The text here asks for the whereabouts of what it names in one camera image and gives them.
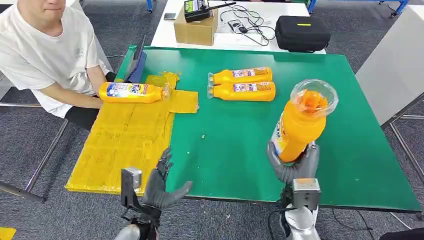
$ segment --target cardboard box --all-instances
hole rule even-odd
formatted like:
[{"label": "cardboard box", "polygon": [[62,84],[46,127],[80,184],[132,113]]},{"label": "cardboard box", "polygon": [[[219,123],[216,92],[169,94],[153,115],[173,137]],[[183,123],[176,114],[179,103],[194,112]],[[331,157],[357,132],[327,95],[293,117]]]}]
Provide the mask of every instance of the cardboard box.
[{"label": "cardboard box", "polygon": [[213,16],[201,21],[186,22],[184,7],[173,22],[176,42],[180,44],[197,44],[212,46],[214,34],[218,27],[218,9],[213,10]]}]

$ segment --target gray carpet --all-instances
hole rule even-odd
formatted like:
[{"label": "gray carpet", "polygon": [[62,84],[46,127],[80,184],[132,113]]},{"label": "gray carpet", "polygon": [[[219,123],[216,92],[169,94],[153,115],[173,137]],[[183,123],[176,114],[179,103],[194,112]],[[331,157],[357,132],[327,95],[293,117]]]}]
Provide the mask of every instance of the gray carpet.
[{"label": "gray carpet", "polygon": [[[138,43],[144,34],[147,43],[152,41],[164,6],[165,2],[158,0],[154,2],[153,13],[148,14],[145,2],[140,0],[85,0],[84,10],[106,54],[116,55],[125,54],[128,45]],[[315,8],[315,16],[324,18],[333,32],[327,52],[346,55],[354,72],[396,20],[389,18],[390,13],[386,3],[378,5],[376,2],[319,0]],[[121,61],[121,58],[112,58],[110,63],[117,69]],[[29,91],[13,88],[2,101],[32,103],[36,100]],[[424,105],[411,112],[424,114]],[[3,146],[0,180],[24,188],[61,123],[61,119],[42,109],[0,108],[0,146]],[[424,167],[421,147],[424,121],[400,120],[396,125]],[[424,206],[423,184],[392,131],[387,128],[384,132]],[[14,240],[113,239],[124,225],[119,219],[123,209],[119,206],[118,196],[64,189],[87,135],[85,130],[73,124],[66,128],[34,188],[36,194],[48,198],[45,204],[34,204],[0,192],[0,226],[16,228]],[[266,217],[273,209],[272,204],[182,200],[162,214],[160,239],[270,239]],[[406,230],[389,213],[361,213],[373,228],[371,232],[375,239],[387,232]],[[335,214],[346,225],[358,229],[365,227],[359,214],[353,210],[336,209]],[[410,227],[424,227],[424,222],[417,221],[413,214],[396,215]],[[274,224],[273,228],[276,236],[281,236],[278,226]],[[317,229],[325,240],[372,239],[367,231],[353,231],[338,224],[330,209],[320,209]]]}]

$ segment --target robotic arm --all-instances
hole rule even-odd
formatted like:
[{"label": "robotic arm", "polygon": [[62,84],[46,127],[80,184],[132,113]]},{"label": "robotic arm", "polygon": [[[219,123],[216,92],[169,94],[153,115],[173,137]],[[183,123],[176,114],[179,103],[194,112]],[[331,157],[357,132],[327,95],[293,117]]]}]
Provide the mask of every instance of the robotic arm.
[{"label": "robotic arm", "polygon": [[293,165],[281,163],[274,144],[267,143],[266,153],[277,178],[285,183],[281,194],[281,227],[288,240],[320,240],[315,229],[312,210],[318,209],[321,189],[315,174],[320,159],[320,148],[309,143]]},{"label": "robotic arm", "polygon": [[[170,158],[171,149],[167,148],[148,177],[141,203],[134,190],[140,187],[142,171],[134,167],[121,170],[120,198],[121,205],[126,208],[121,217],[130,224],[119,232],[115,240],[156,240],[162,210],[182,199],[189,192],[192,187],[191,181],[186,182],[182,188],[174,192],[165,191],[165,181],[172,166],[172,163],[168,163]],[[137,216],[125,217],[128,210],[136,212]]]}]

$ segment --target smartphone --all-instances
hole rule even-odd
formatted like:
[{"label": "smartphone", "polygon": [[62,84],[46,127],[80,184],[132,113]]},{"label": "smartphone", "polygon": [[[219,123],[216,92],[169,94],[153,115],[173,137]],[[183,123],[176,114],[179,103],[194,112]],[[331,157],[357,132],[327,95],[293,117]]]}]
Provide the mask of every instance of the smartphone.
[{"label": "smartphone", "polygon": [[165,13],[165,16],[163,16],[163,20],[175,20],[176,13]]}]

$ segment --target walkie-talkie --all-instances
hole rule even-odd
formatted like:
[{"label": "walkie-talkie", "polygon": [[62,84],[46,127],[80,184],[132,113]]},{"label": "walkie-talkie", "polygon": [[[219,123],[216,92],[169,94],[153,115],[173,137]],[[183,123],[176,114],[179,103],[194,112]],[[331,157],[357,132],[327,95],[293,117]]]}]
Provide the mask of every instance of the walkie-talkie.
[{"label": "walkie-talkie", "polygon": [[209,7],[208,0],[188,0],[184,2],[184,17],[187,23],[194,21],[200,21],[207,19],[211,16],[210,11],[214,9],[219,9],[222,7],[227,7],[236,4],[236,2],[231,2],[227,4],[222,4],[218,6]]}]

